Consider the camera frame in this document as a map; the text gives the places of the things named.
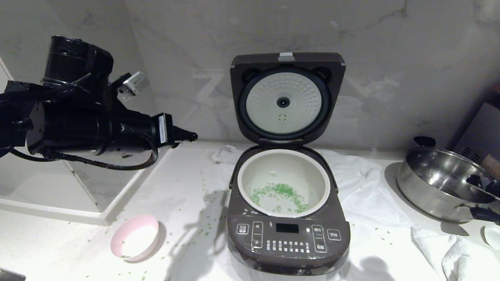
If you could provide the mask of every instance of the control panel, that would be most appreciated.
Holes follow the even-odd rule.
[[[308,219],[294,219],[297,223],[278,222],[282,219],[271,218],[268,221],[248,220],[237,223],[234,231],[236,239],[251,248],[253,252],[278,255],[282,257],[321,257],[341,247],[342,228],[331,222]]]

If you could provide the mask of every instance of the white inner pot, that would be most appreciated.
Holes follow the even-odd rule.
[[[252,208],[274,217],[299,218],[316,212],[330,195],[330,179],[311,157],[271,149],[250,157],[238,173],[238,188]]]

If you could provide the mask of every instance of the white countertop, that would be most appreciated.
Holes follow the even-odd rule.
[[[190,276],[197,280],[238,280],[224,272],[230,265],[227,257],[219,255],[226,247],[221,216],[229,195],[228,179],[212,176],[216,164],[211,155],[220,146],[222,143],[202,142],[170,150],[111,226],[0,210],[0,268],[26,275],[28,281],[159,281],[176,270],[192,271]],[[395,185],[400,154],[336,151],[367,158],[375,155],[378,159],[371,160],[383,167],[384,186],[414,224],[437,233],[468,234],[467,239],[491,249],[480,234],[480,229],[491,223],[442,224],[404,202]],[[162,236],[166,238],[149,259],[127,263],[112,255],[110,240],[125,220],[141,214],[155,216],[165,226]],[[500,260],[500,251],[492,251]],[[190,265],[179,262],[186,259]]]

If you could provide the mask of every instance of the pink bowl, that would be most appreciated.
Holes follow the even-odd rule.
[[[152,227],[155,229],[155,235],[153,236],[137,236],[132,235],[135,231],[144,228]],[[159,240],[158,232],[158,221],[157,219],[149,214],[142,214],[135,216],[118,228],[111,239],[111,252],[118,258],[123,259],[126,262],[136,262],[146,258],[155,249]],[[137,243],[136,249],[140,250],[140,253],[134,256],[126,256],[123,253],[123,248],[125,241],[129,243]]]

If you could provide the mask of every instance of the white cloth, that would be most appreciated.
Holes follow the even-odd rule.
[[[318,152],[332,170],[345,218],[350,223],[349,259],[342,267],[339,279],[440,280],[433,267],[412,242],[413,223],[384,186],[382,167],[358,156],[346,156],[323,149]],[[217,173],[217,178],[226,182],[229,180],[241,153],[241,150],[225,145],[212,156],[212,160],[217,164],[213,172]],[[229,276],[236,279],[232,268],[227,266],[225,270]],[[316,279],[328,280],[311,277],[307,280]]]
[[[500,265],[488,249],[457,235],[411,228],[411,236],[443,281],[498,280]]]

